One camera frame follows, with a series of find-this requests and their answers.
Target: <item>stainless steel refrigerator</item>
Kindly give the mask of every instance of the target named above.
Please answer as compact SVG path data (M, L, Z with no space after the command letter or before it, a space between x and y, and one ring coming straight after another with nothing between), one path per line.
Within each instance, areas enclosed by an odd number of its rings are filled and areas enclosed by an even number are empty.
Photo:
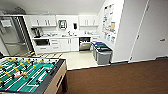
M0 16L0 38L10 56L34 51L22 16Z

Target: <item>microwave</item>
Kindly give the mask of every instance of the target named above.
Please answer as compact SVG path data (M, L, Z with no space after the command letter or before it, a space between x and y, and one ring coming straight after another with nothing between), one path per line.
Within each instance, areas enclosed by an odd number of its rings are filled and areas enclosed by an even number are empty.
M34 40L36 46L47 46L50 45L49 39L36 39Z

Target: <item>ceiling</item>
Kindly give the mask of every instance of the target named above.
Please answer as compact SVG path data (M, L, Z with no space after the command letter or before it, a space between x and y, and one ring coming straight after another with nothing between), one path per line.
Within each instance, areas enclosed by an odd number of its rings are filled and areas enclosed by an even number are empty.
M0 0L0 9L20 7L26 14L97 15L105 0Z

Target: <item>foosball table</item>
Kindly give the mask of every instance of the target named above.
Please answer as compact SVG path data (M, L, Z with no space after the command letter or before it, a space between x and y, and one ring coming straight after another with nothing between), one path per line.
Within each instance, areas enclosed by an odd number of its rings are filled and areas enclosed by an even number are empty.
M57 58L2 57L0 93L56 94L67 91L66 60Z

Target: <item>countertop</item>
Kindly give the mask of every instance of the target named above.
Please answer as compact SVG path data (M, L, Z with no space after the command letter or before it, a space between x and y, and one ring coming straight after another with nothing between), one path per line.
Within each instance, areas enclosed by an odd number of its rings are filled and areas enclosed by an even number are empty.
M78 37L95 37L95 36L100 36L98 34L94 34L94 35L91 35L91 34L81 34L81 35L72 35L72 36L65 36L65 37L62 37L62 35L55 35L55 36L42 36L40 38L32 38L32 39L54 39L54 38L78 38Z

